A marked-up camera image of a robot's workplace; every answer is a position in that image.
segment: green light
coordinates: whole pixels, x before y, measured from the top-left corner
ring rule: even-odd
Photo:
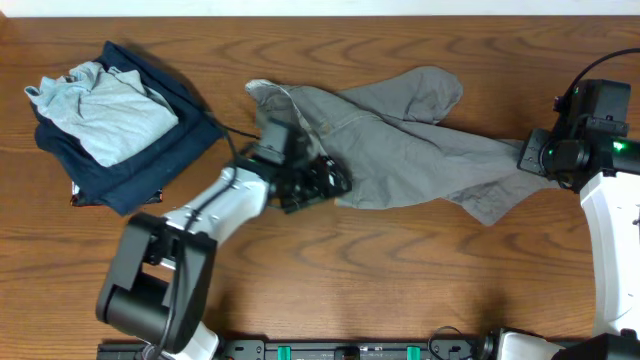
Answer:
[[[625,145],[623,143],[621,143],[621,142],[617,142],[617,141],[613,142],[613,148],[618,150],[618,151],[624,149],[624,147],[625,147]]]

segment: stack of folded clothes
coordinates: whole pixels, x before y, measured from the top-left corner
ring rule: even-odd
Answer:
[[[36,144],[58,158],[84,203],[128,214],[222,136],[182,84],[121,46],[107,42],[69,74],[25,92],[40,122]]]

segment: wooden surface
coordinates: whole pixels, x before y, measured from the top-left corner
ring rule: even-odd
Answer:
[[[22,89],[96,57],[104,40],[160,59],[224,123],[253,128],[253,78],[328,90],[420,65],[459,76],[444,126],[496,138],[550,127],[553,97],[592,60],[638,44],[637,18],[9,19],[0,24],[0,358],[90,359],[125,336],[94,306],[126,218],[68,206],[70,181],[33,141]],[[592,74],[638,86],[638,57]],[[640,138],[640,99],[629,111]],[[165,189],[162,214],[217,178],[218,142]],[[268,209],[220,249],[204,321],[273,339],[425,339],[509,325],[588,336],[593,270],[578,197],[544,191],[496,226],[446,201],[388,211]]]

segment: green strip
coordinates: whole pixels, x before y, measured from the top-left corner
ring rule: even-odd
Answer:
[[[407,346],[407,360],[420,360],[420,348],[417,346]]]
[[[278,360],[291,360],[291,348],[288,346],[278,346]]]

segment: wood grain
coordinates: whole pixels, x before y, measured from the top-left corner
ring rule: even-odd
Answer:
[[[146,54],[224,123],[255,132],[244,84],[267,78],[339,90],[420,65],[455,74],[465,95],[445,126],[524,138],[597,57],[637,45],[637,18],[9,19],[0,33],[0,358],[88,359],[124,335],[95,320],[97,293],[126,219],[67,205],[69,179],[33,141],[22,89],[95,58],[105,40]],[[593,76],[640,78],[637,57]],[[629,109],[640,138],[640,101]],[[213,146],[145,208],[162,214],[203,190],[229,153]],[[424,339],[454,325],[588,336],[589,232],[578,198],[544,191],[493,227],[446,201],[388,211],[276,210],[220,249],[208,326],[273,339]]]

